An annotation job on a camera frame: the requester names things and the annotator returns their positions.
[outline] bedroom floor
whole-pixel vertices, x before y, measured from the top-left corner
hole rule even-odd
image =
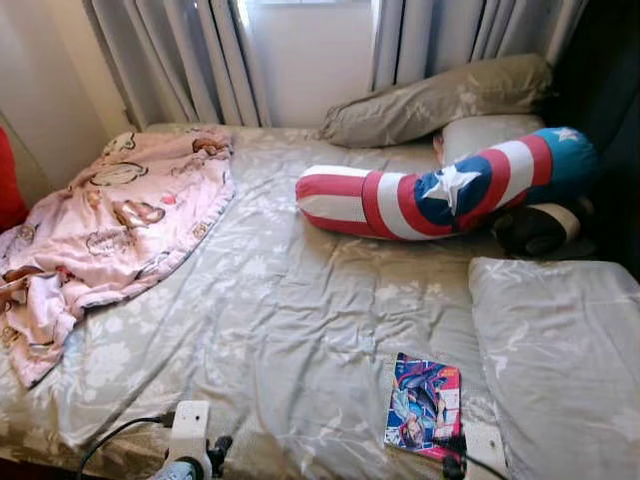
[[[7,480],[73,480],[75,474],[59,468],[44,467],[31,463],[15,463],[0,458],[0,472]],[[85,480],[100,480],[98,477],[83,475]]]

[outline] comic book cover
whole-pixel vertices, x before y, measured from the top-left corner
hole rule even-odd
[[[398,353],[384,443],[441,459],[433,443],[460,434],[460,371]]]

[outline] gray curtain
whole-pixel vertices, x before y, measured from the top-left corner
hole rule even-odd
[[[473,60],[538,52],[555,64],[587,0],[374,0],[372,86],[380,90]]]
[[[234,1],[85,0],[131,120],[269,126]]]

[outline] red chair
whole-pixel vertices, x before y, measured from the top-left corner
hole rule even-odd
[[[18,189],[11,144],[0,128],[0,232],[23,223],[28,213]]]

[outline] gray pillow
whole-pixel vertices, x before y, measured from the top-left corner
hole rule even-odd
[[[468,116],[529,113],[547,96],[551,69],[537,54],[482,60],[329,109],[320,136],[346,147],[412,140]]]
[[[492,145],[544,128],[537,115],[486,115],[455,120],[442,129],[442,166],[453,165]]]
[[[469,286],[511,478],[640,478],[631,275],[608,262],[477,258]]]

